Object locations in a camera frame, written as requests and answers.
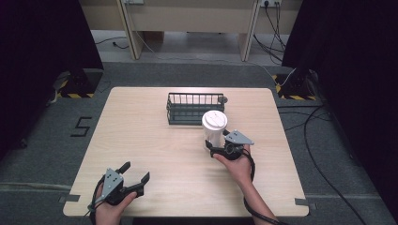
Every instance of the yellow black warning tape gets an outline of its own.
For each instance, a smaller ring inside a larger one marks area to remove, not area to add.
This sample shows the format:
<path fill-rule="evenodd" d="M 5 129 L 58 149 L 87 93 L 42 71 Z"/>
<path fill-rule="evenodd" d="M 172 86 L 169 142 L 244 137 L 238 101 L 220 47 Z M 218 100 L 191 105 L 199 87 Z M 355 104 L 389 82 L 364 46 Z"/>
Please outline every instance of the yellow black warning tape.
<path fill-rule="evenodd" d="M 62 82 L 57 94 L 59 98 L 92 98 L 94 96 L 94 93 L 68 93 L 65 91 L 67 83 L 68 80 Z"/>
<path fill-rule="evenodd" d="M 273 75 L 272 76 L 273 80 L 276 81 L 276 79 L 278 78 L 277 75 Z M 281 86 L 280 83 L 276 84 L 276 92 L 278 93 L 278 97 L 282 98 L 282 99 L 293 99 L 293 100 L 316 100 L 315 96 L 310 94 L 310 90 L 309 90 L 309 94 L 310 95 L 287 95 L 284 91 L 283 91 L 283 86 Z"/>

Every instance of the hand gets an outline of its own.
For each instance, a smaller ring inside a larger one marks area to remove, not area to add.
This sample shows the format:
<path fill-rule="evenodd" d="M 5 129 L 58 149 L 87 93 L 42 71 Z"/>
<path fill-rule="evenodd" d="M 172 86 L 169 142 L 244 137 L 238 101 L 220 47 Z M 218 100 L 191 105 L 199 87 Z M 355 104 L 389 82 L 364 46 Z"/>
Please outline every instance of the hand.
<path fill-rule="evenodd" d="M 99 186 L 97 191 L 97 198 L 102 193 L 103 183 Z M 110 205 L 107 202 L 97 203 L 96 207 L 96 223 L 97 225 L 119 225 L 122 213 L 125 208 L 135 199 L 137 196 L 136 192 L 130 193 L 124 198 L 124 200 L 118 205 Z"/>
<path fill-rule="evenodd" d="M 243 145 L 243 147 L 250 153 L 250 146 L 248 144 Z M 251 163 L 247 157 L 240 156 L 238 159 L 233 161 L 228 160 L 219 154 L 214 154 L 213 157 L 226 167 L 241 188 L 243 185 L 248 184 L 248 182 L 252 182 Z"/>

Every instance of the power outlet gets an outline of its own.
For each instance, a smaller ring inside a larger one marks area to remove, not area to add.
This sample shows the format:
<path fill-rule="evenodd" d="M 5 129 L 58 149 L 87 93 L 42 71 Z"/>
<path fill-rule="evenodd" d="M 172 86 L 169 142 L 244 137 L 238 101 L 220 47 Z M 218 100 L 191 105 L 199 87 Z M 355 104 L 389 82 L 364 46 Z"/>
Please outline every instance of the power outlet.
<path fill-rule="evenodd" d="M 269 8 L 275 8 L 277 6 L 277 4 L 279 4 L 279 6 L 281 6 L 282 0 L 261 0 L 261 5 L 260 7 L 264 7 L 266 1 L 268 1 L 268 7 Z"/>
<path fill-rule="evenodd" d="M 134 5 L 143 5 L 144 4 L 144 0 L 132 0 L 131 2 Z"/>

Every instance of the cable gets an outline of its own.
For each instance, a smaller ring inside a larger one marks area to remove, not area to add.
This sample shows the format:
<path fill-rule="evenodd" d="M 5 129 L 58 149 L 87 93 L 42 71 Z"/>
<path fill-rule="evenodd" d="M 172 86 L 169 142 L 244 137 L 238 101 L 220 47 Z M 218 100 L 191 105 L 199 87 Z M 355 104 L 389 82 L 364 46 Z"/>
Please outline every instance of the cable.
<path fill-rule="evenodd" d="M 91 204 L 89 205 L 90 212 L 95 212 L 96 211 L 95 210 L 96 209 L 95 204 L 96 204 L 97 192 L 98 192 L 98 190 L 100 188 L 100 184 L 102 184 L 104 181 L 105 181 L 105 175 L 103 175 L 101 177 L 101 179 L 98 181 L 98 183 L 96 185 L 96 188 L 94 189 L 93 198 L 91 199 Z"/>
<path fill-rule="evenodd" d="M 256 36 L 256 35 L 253 35 L 253 37 L 254 37 L 254 39 L 257 41 L 258 45 L 260 45 L 261 49 L 263 49 L 264 52 L 266 52 L 266 53 L 272 55 L 274 58 L 276 58 L 276 59 L 278 59 L 279 61 L 282 62 L 282 59 L 272 52 L 272 51 L 278 51 L 278 52 L 281 52 L 281 53 L 282 53 L 282 51 L 274 50 L 274 49 L 272 49 L 272 48 L 266 46 L 265 44 L 261 43 L 261 42 L 257 39 L 257 36 Z"/>
<path fill-rule="evenodd" d="M 111 38 L 104 39 L 104 40 L 102 40 L 102 41 L 100 41 L 100 42 L 96 42 L 96 44 L 101 44 L 101 43 L 103 43 L 103 42 L 105 42 L 105 41 L 108 41 L 108 40 L 120 39 L 120 38 L 126 38 L 126 37 L 111 37 Z"/>
<path fill-rule="evenodd" d="M 313 153 L 311 152 L 310 145 L 308 144 L 308 138 L 307 138 L 307 125 L 310 119 L 313 117 L 313 115 L 322 108 L 323 106 L 317 107 L 311 114 L 308 116 L 307 120 L 304 123 L 304 141 L 305 141 L 305 146 L 307 148 L 308 154 L 310 155 L 311 161 L 313 162 L 314 166 L 316 169 L 319 171 L 321 176 L 324 178 L 324 180 L 329 184 L 329 186 L 340 196 L 340 198 L 348 205 L 348 207 L 351 208 L 351 210 L 354 212 L 354 214 L 357 216 L 357 218 L 360 220 L 360 222 L 364 225 L 366 225 L 365 221 L 363 218 L 360 216 L 360 214 L 355 210 L 355 208 L 351 205 L 350 202 L 343 196 L 343 194 L 330 182 L 330 180 L 323 174 L 323 172 L 320 170 L 319 166 L 316 164 L 316 161 L 314 159 Z"/>
<path fill-rule="evenodd" d="M 279 114 L 293 114 L 293 113 L 295 113 L 295 114 L 303 114 L 303 115 L 310 115 L 309 113 L 306 113 L 306 112 L 279 112 Z M 322 114 L 319 114 L 319 115 L 313 115 L 313 118 L 314 119 L 320 119 L 320 120 L 323 120 L 323 121 L 331 121 L 331 119 L 324 119 L 324 118 L 320 117 L 321 115 L 324 115 L 324 114 L 328 114 L 328 112 L 325 112 L 325 113 L 322 113 Z"/>
<path fill-rule="evenodd" d="M 140 34 L 138 33 L 138 31 L 135 31 L 135 33 L 137 34 L 138 38 L 141 39 L 141 41 L 143 41 L 144 45 L 153 53 L 155 53 L 155 51 L 153 51 L 151 48 L 149 48 L 149 46 L 146 44 L 146 42 L 144 41 L 144 39 L 140 36 Z"/>
<path fill-rule="evenodd" d="M 120 47 L 119 45 L 116 44 L 116 42 L 112 42 L 112 44 L 113 44 L 115 47 L 119 48 L 119 49 L 127 49 L 127 48 L 129 47 L 129 45 L 126 46 L 126 47 Z"/>
<path fill-rule="evenodd" d="M 317 119 L 324 120 L 324 121 L 331 121 L 331 119 L 328 120 L 328 119 L 324 119 L 324 118 L 319 117 L 319 116 L 324 115 L 324 114 L 327 114 L 327 112 L 325 112 L 325 113 L 323 113 L 323 114 L 320 114 L 320 115 L 316 116 L 316 118 L 317 118 Z M 290 130 L 290 129 L 294 129 L 294 128 L 301 127 L 301 126 L 303 126 L 304 124 L 305 124 L 305 123 L 301 123 L 301 124 L 299 124 L 299 125 L 295 125 L 295 126 L 293 126 L 293 127 L 286 128 L 284 131 L 288 131 L 288 130 Z"/>
<path fill-rule="evenodd" d="M 97 87 L 97 90 L 100 92 L 100 93 L 103 93 L 103 92 L 105 92 L 106 90 L 108 90 L 109 89 L 109 87 L 111 86 L 111 81 L 104 81 L 104 83 L 108 83 L 108 85 L 105 87 L 105 88 L 103 88 L 102 90 L 100 90 L 98 87 Z"/>
<path fill-rule="evenodd" d="M 275 35 L 274 35 L 274 37 L 272 38 L 270 48 L 272 48 L 274 41 L 275 41 Z M 279 59 L 279 58 L 278 58 L 278 60 L 279 60 L 281 63 L 277 63 L 277 62 L 275 62 L 275 61 L 272 59 L 271 56 L 272 56 L 272 55 L 269 56 L 269 59 L 272 61 L 272 63 L 274 63 L 274 64 L 276 64 L 276 65 L 281 65 L 281 64 L 282 64 L 282 61 L 283 61 L 282 59 Z"/>
<path fill-rule="evenodd" d="M 251 180 L 253 181 L 254 180 L 254 174 L 255 174 L 254 159 L 252 158 L 252 155 L 250 154 L 250 152 L 248 150 L 246 150 L 246 149 L 243 149 L 242 155 L 245 156 L 250 161 L 250 164 L 251 164 L 250 177 L 251 177 Z M 270 217 L 266 217 L 266 216 L 264 216 L 262 214 L 257 213 L 255 210 L 253 210 L 249 206 L 249 204 L 247 203 L 245 198 L 243 198 L 243 203 L 244 203 L 246 209 L 249 211 L 249 213 L 251 213 L 253 216 L 255 216 L 257 218 L 260 218 L 260 219 L 262 219 L 262 220 L 264 220 L 264 221 L 266 221 L 268 223 L 274 224 L 274 225 L 287 225 L 286 223 L 280 222 L 278 220 L 275 220 L 275 219 L 272 219 Z"/>
<path fill-rule="evenodd" d="M 287 80 L 289 80 L 290 76 L 292 76 L 292 74 L 296 71 L 296 69 L 294 68 L 292 71 L 290 71 L 290 73 L 287 75 L 286 80 L 284 80 L 284 82 L 282 84 L 278 84 L 278 86 L 284 86 L 287 83 Z"/>
<path fill-rule="evenodd" d="M 303 105 L 303 106 L 278 106 L 278 109 L 289 109 L 289 108 L 316 108 L 323 105 Z"/>
<path fill-rule="evenodd" d="M 100 202 L 99 205 L 97 205 L 97 206 L 94 208 L 94 210 L 97 210 L 98 207 L 100 207 L 100 205 L 102 205 L 102 204 L 104 204 L 104 202 Z M 82 222 L 83 222 L 83 219 L 86 218 L 87 215 L 88 215 L 89 213 L 91 213 L 91 210 L 88 210 L 88 211 L 84 214 L 84 216 L 80 219 L 80 223 L 81 223 L 81 224 L 82 224 Z M 95 215 L 95 214 L 90 214 L 90 221 L 91 221 L 91 223 L 92 223 L 93 225 L 96 225 L 96 224 L 97 224 L 96 215 Z"/>
<path fill-rule="evenodd" d="M 283 41 L 282 41 L 282 39 L 281 39 L 281 35 L 280 35 L 280 33 L 279 33 L 279 21 L 280 21 L 280 18 L 281 18 L 281 8 L 280 8 L 280 5 L 279 5 L 279 3 L 276 3 L 276 19 L 277 19 L 277 28 L 275 28 L 275 26 L 274 26 L 274 24 L 273 24 L 273 22 L 272 22 L 272 19 L 269 17 L 269 14 L 268 14 L 268 11 L 267 11 L 267 9 L 268 9 L 268 6 L 266 6 L 265 7 L 265 10 L 266 10 L 266 15 L 267 15 L 267 17 L 268 17 L 268 20 L 269 20 L 269 22 L 270 22 L 270 24 L 271 24 L 271 27 L 272 27 L 272 30 L 274 31 L 274 37 L 281 43 L 281 46 L 282 46 L 282 48 L 283 48 L 283 50 L 284 50 L 284 48 L 286 47 L 285 46 L 285 44 L 283 43 Z"/>

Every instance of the white cup lid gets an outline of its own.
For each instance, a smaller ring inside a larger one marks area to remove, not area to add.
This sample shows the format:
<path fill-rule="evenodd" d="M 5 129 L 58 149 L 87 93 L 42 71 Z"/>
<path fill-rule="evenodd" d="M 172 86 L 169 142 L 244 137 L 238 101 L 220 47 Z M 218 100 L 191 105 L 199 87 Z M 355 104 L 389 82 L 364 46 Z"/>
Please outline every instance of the white cup lid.
<path fill-rule="evenodd" d="M 208 111 L 203 115 L 202 123 L 210 129 L 222 129 L 225 128 L 227 119 L 220 111 Z"/>

